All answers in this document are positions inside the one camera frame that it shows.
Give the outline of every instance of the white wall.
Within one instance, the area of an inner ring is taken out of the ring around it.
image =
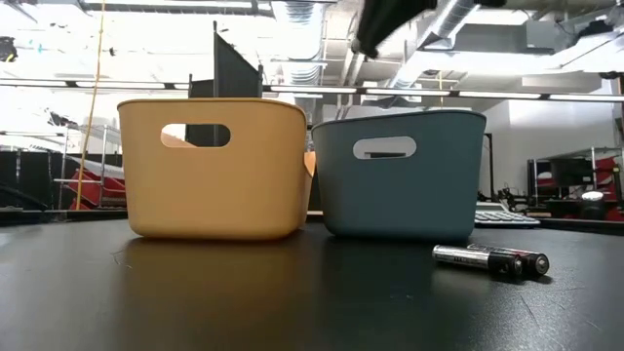
[[[611,94],[603,87],[593,94]],[[615,145],[612,103],[510,100],[484,112],[494,134],[495,189],[527,191],[527,160]],[[482,165],[482,189],[487,181]]]

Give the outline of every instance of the aa battery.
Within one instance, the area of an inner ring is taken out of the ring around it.
[[[486,253],[517,254],[523,261],[525,273],[527,274],[539,276],[544,275],[550,268],[550,261],[544,253],[532,253],[522,250],[496,248],[478,244],[469,245],[468,249]]]
[[[485,252],[438,245],[433,248],[433,258],[438,262],[486,269],[495,274],[519,276],[523,263],[518,254]]]

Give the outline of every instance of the yellow plastic bin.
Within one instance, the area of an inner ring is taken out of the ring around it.
[[[298,107],[198,98],[131,100],[118,110],[135,233],[263,240],[285,237],[305,221],[315,162],[304,155],[306,120]],[[170,124],[223,125],[230,140],[221,147],[171,144],[161,138]]]

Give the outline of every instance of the ceiling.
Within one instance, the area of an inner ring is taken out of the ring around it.
[[[507,7],[502,10],[481,9],[468,17],[465,26],[457,34],[457,43],[459,44],[461,36],[461,40],[465,37],[463,42],[472,40],[472,36],[476,35],[474,33],[480,33],[479,30],[488,34],[483,34],[483,39],[476,36],[476,40],[492,41],[493,37],[488,35],[503,33],[506,30],[503,27],[520,27],[535,14],[540,14],[544,19],[559,15],[572,19],[610,8],[614,4],[614,1],[607,0],[566,2],[567,5],[562,7],[563,2],[559,0],[509,0]],[[283,83],[285,67],[294,64],[288,63],[287,49],[296,45],[308,45],[304,40],[293,38],[293,34],[285,30],[282,23],[265,14],[240,16],[218,11],[215,13],[214,9],[190,7],[195,4],[200,7],[209,3],[216,4],[215,1],[197,1],[190,4],[188,9],[192,9],[192,13],[180,8],[142,10],[141,6],[137,6],[187,4],[189,1],[109,0],[108,3],[109,11],[104,14],[103,25],[103,80],[183,83],[188,81],[191,73],[197,79],[212,77],[211,33],[214,20],[224,39],[251,64],[263,64],[267,73],[265,84]],[[240,10],[241,4],[250,4],[249,1],[218,3],[229,3],[227,6],[231,11],[235,11],[237,7]],[[260,10],[270,9],[269,2],[260,1],[258,4]],[[102,15],[100,7],[97,1],[0,2],[0,36],[15,37],[19,50],[19,59],[15,62],[0,62],[0,78],[93,80],[96,72],[98,26]],[[324,65],[319,84],[348,85],[353,82],[353,85],[363,85],[365,82],[379,82],[382,86],[410,58],[406,51],[411,53],[415,49],[413,43],[420,34],[419,22],[435,15],[422,15],[401,27],[380,46],[379,58],[365,60],[360,67],[357,56],[350,58],[353,57],[350,55],[350,44],[361,8],[360,0],[339,0],[326,7],[322,22],[322,51],[315,59]],[[488,55],[489,58],[494,57],[493,53],[488,54],[491,54]],[[538,72],[540,74],[530,75],[530,71],[526,72],[519,66],[514,69],[516,66],[504,56],[496,58],[495,61],[508,65],[502,69],[491,69],[491,65],[482,56],[467,57],[463,59],[463,64],[458,64],[459,56],[443,63],[443,57],[439,53],[431,55],[435,57],[423,59],[423,62],[429,63],[423,63],[423,68],[426,69],[423,69],[415,81],[427,89],[589,93],[600,86],[600,79],[595,73],[558,70],[548,72],[552,73],[550,75],[544,75],[541,71]],[[612,61],[624,61],[620,58],[619,47],[613,49],[609,57],[612,57]],[[529,56],[524,58],[525,62],[529,59]],[[327,97],[325,100],[325,103],[334,102],[335,97]],[[444,103],[478,106],[481,102],[447,99]],[[420,104],[439,105],[440,99],[424,97]]]

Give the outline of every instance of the battery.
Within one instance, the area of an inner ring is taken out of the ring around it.
[[[496,248],[478,244],[469,245],[468,249],[478,250],[486,253],[517,254],[523,261],[525,273],[531,275],[544,275],[546,274],[546,272],[548,272],[548,269],[550,268],[550,261],[544,253],[532,253],[522,250]]]
[[[438,262],[481,268],[490,273],[519,276],[523,273],[523,262],[518,254],[485,252],[438,245],[433,248],[433,259]]]

